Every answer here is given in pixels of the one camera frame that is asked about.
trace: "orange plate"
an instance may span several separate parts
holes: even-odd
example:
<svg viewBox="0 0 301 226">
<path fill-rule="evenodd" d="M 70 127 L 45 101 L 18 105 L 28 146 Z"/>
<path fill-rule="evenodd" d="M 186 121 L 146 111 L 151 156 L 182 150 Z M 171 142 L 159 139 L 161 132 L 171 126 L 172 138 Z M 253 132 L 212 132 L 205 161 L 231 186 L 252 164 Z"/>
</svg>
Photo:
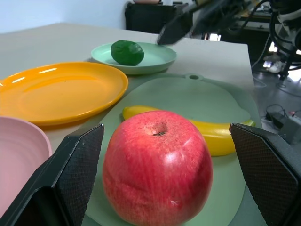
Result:
<svg viewBox="0 0 301 226">
<path fill-rule="evenodd" d="M 102 64 L 78 62 L 32 68 L 0 81 L 0 115 L 38 126 L 65 124 L 109 108 L 127 86 L 123 72 Z"/>
</svg>

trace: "apple stem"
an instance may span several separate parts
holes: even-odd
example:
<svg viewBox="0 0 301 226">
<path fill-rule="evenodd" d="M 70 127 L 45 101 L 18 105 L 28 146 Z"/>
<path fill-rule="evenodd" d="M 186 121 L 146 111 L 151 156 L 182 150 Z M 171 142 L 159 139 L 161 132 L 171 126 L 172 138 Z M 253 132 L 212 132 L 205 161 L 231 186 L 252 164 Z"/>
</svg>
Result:
<svg viewBox="0 0 301 226">
<path fill-rule="evenodd" d="M 162 136 L 164 134 L 166 134 L 166 132 L 159 132 L 159 133 L 153 134 L 153 136 Z"/>
</svg>

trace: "cutting board hole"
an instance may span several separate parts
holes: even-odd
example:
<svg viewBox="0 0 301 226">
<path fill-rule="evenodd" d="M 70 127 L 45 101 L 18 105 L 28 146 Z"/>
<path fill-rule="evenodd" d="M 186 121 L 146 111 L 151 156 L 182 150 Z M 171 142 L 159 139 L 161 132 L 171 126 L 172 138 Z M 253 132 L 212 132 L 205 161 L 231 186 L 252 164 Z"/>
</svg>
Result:
<svg viewBox="0 0 301 226">
<path fill-rule="evenodd" d="M 189 76 L 189 78 L 190 79 L 194 79 L 194 80 L 198 80 L 199 79 L 199 77 L 197 75 L 191 75 L 191 76 Z"/>
</svg>

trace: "pink bowl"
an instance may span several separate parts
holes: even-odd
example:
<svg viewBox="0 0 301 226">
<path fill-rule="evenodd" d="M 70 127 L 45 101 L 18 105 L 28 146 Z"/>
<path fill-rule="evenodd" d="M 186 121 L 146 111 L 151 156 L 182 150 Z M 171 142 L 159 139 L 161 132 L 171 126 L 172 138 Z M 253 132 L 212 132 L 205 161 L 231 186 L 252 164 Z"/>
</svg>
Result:
<svg viewBox="0 0 301 226">
<path fill-rule="evenodd" d="M 0 218 L 34 171 L 51 155 L 50 142 L 40 128 L 0 116 Z"/>
</svg>

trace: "green lime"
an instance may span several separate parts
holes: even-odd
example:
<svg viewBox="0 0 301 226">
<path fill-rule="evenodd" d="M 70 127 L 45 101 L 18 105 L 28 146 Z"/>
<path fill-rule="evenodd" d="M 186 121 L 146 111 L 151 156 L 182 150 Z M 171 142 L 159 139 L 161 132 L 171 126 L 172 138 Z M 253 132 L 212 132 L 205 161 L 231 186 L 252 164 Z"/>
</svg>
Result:
<svg viewBox="0 0 301 226">
<path fill-rule="evenodd" d="M 120 65 L 136 66 L 144 59 L 144 51 L 137 43 L 120 40 L 111 46 L 113 59 Z"/>
</svg>

